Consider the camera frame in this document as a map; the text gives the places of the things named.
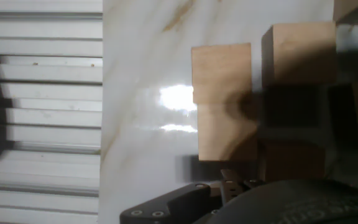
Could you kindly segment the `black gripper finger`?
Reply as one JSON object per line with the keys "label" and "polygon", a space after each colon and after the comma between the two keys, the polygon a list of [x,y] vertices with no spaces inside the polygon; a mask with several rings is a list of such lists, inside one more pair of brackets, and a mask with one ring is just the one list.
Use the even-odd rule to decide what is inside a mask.
{"label": "black gripper finger", "polygon": [[234,170],[222,169],[215,184],[189,184],[123,211],[121,224],[206,223],[227,203],[262,185],[263,180],[245,179]]}

